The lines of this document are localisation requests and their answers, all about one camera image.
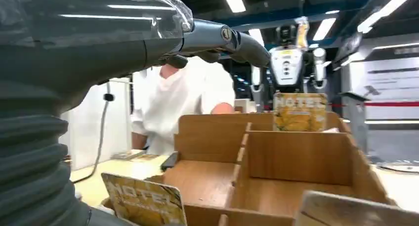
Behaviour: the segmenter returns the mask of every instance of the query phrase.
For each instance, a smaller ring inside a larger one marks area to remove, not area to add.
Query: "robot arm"
[[[269,62],[251,37],[194,21],[179,0],[0,0],[0,225],[127,226],[74,197],[59,115],[110,78],[220,52]]]

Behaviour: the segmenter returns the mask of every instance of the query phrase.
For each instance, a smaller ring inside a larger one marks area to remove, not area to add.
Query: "small object on table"
[[[145,154],[145,150],[131,149],[130,151],[123,153],[116,153],[111,156],[111,159],[131,160]]]
[[[175,166],[178,160],[179,153],[177,151],[173,152],[164,163],[160,166],[160,169],[165,172],[168,168]]]

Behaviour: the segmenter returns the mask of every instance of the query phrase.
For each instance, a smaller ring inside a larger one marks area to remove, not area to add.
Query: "person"
[[[183,69],[169,64],[153,67],[141,84],[141,107],[133,110],[132,143],[148,154],[169,155],[182,115],[234,113],[235,92],[230,74],[219,63],[195,56]]]

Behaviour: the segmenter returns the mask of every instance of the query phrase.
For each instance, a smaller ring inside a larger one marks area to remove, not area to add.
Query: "cardboard compartment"
[[[178,187],[186,205],[223,208],[229,201],[247,126],[246,118],[234,121],[237,116],[240,115],[180,119],[179,134],[174,138],[178,162],[166,171],[163,183]]]
[[[341,133],[273,132],[272,114],[183,116],[178,162],[148,179],[180,189],[190,226],[292,226],[306,190],[394,204],[358,150]]]
[[[306,190],[392,204],[346,133],[247,135],[230,208],[293,217]]]
[[[233,163],[181,160],[165,173],[164,183],[178,187],[185,204],[224,207],[234,166]]]
[[[293,219],[256,211],[185,205],[188,226],[292,226]]]

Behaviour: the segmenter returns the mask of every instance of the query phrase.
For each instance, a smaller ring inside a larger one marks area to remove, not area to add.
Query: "person's arm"
[[[203,114],[233,114],[236,94],[233,79],[219,63],[206,64],[205,88],[202,94]]]
[[[132,137],[132,149],[143,149],[145,147],[148,136],[131,132],[131,137]]]
[[[148,133],[144,128],[141,110],[134,110],[132,112],[131,126],[132,149],[143,149],[147,143]]]
[[[211,111],[211,114],[232,114],[232,113],[234,113],[234,107],[225,102],[218,104]]]

